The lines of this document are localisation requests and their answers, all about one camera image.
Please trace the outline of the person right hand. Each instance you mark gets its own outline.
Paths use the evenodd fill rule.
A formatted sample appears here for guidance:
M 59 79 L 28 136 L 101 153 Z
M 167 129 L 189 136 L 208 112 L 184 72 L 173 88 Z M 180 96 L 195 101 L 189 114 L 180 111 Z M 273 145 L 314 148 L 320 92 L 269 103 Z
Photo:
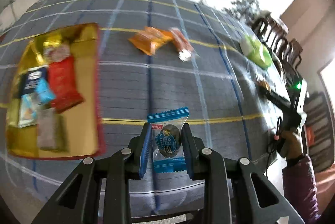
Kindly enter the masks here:
M 279 154 L 285 160 L 296 159 L 304 154 L 302 139 L 296 128 L 284 130 L 281 139 L 284 140 L 284 145 Z

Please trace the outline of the purple sleeve forearm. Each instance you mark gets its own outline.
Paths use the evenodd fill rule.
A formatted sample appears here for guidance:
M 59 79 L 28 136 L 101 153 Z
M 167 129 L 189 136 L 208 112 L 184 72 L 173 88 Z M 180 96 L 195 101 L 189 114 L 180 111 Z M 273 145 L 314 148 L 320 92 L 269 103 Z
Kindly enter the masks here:
M 318 214 L 317 188 L 311 159 L 308 155 L 286 161 L 283 169 L 284 196 L 305 223 L 316 223 Z

